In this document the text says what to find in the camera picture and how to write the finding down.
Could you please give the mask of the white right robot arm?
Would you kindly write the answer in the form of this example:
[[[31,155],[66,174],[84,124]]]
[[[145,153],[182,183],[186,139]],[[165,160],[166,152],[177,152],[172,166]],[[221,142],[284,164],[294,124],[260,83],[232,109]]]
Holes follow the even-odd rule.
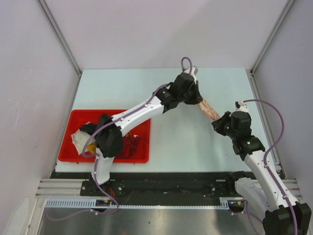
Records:
[[[271,161],[264,158],[265,147],[252,135],[248,112],[226,112],[212,122],[213,129],[232,140],[233,150],[250,168],[259,187],[248,177],[233,179],[225,184],[230,196],[244,197],[255,210],[267,235],[305,235],[312,210],[300,203],[285,186]]]

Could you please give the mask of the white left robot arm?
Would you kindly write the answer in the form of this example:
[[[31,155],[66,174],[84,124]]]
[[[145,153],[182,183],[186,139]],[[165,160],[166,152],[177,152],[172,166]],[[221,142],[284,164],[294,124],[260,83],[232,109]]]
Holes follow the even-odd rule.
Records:
[[[104,114],[100,117],[94,133],[83,147],[86,149],[91,140],[95,141],[95,162],[91,172],[94,181],[91,190],[96,195],[101,196],[107,192],[110,168],[114,158],[122,152],[123,137],[128,132],[141,123],[176,108],[180,103],[196,105],[203,100],[196,79],[197,72],[196,67],[183,69],[174,82],[159,86],[148,100],[117,115]]]

